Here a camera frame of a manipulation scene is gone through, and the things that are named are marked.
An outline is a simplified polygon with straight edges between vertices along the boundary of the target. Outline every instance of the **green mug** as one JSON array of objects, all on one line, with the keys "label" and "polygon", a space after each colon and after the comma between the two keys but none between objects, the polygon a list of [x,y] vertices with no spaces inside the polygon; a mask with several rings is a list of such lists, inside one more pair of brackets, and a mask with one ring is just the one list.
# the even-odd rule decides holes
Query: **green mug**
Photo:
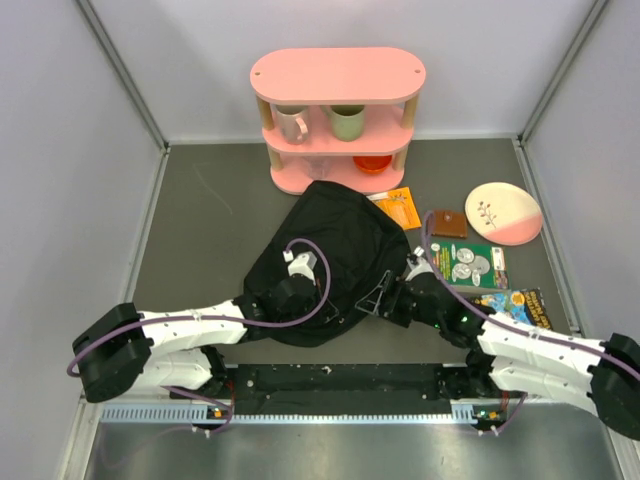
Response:
[{"label": "green mug", "polygon": [[330,109],[322,106],[329,117],[333,135],[343,142],[352,142],[364,131],[364,105],[332,105]]}]

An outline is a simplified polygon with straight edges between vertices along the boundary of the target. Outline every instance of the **brown wallet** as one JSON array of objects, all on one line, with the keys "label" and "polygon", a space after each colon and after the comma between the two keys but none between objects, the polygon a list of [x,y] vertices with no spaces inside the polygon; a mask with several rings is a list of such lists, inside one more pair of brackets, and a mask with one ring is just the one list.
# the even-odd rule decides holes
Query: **brown wallet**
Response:
[{"label": "brown wallet", "polygon": [[435,210],[436,227],[433,234],[438,237],[467,238],[467,217],[451,210]]}]

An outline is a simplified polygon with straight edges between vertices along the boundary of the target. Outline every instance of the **white wall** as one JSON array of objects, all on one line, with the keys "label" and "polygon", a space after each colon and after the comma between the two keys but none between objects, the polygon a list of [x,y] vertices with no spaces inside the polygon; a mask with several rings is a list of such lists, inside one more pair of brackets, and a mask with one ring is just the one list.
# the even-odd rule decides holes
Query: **white wall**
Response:
[{"label": "white wall", "polygon": [[121,299],[159,152],[72,1],[3,2],[0,62],[0,468],[51,479],[71,342]]},{"label": "white wall", "polygon": [[517,133],[592,0],[93,0],[162,131],[260,138],[249,70],[284,47],[392,45],[430,72],[417,135]]},{"label": "white wall", "polygon": [[611,2],[531,154],[592,333],[640,340],[640,2]]}]

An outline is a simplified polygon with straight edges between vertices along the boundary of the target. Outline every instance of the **white panel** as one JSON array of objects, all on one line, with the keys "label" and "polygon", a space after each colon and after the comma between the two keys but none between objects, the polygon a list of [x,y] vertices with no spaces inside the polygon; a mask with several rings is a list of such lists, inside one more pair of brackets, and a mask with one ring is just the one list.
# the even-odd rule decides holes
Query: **white panel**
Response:
[{"label": "white panel", "polygon": [[72,1],[0,15],[0,463],[55,476],[71,342],[113,306],[159,153]]},{"label": "white panel", "polygon": [[127,394],[164,394],[163,385],[197,390],[211,379],[211,364],[200,350],[187,350],[152,357],[144,366],[142,375]]},{"label": "white panel", "polygon": [[506,326],[515,328],[526,335],[518,335],[499,325],[484,322],[484,333],[478,336],[482,351],[497,357],[519,360],[523,364],[537,367],[540,371],[566,378],[576,387],[590,388],[592,379],[589,368],[598,365],[597,355],[574,350],[573,348],[543,341],[540,337],[581,344],[597,351],[603,351],[597,340],[585,340],[550,332],[509,318],[504,313],[491,315]]},{"label": "white panel", "polygon": [[519,132],[586,0],[94,0],[171,141],[260,137],[249,70],[285,47],[390,45],[430,72],[418,136]]},{"label": "white panel", "polygon": [[531,141],[592,336],[640,340],[640,2],[612,2]]},{"label": "white panel", "polygon": [[244,319],[240,308],[234,305],[231,300],[197,310],[183,310],[171,313],[140,313],[144,315],[145,320],[162,317],[193,317],[190,320],[169,321],[142,327],[145,336],[153,339],[151,353],[154,357],[161,357],[170,352],[190,350],[204,345],[233,345],[238,343],[247,333],[247,328],[240,322],[201,320],[203,316]]},{"label": "white panel", "polygon": [[491,364],[490,377],[500,390],[527,392],[543,398],[564,402],[598,415],[596,405],[587,396],[590,386],[575,385],[568,379],[551,375],[531,365],[497,357]]}]

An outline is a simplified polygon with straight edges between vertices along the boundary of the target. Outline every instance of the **orange bowl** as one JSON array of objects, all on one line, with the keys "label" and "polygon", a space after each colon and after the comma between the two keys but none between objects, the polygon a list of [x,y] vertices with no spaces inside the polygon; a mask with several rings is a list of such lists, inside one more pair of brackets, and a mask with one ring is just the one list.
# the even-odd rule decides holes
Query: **orange bowl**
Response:
[{"label": "orange bowl", "polygon": [[377,175],[386,170],[391,164],[393,155],[383,156],[356,156],[353,157],[353,163],[364,173],[369,175]]}]

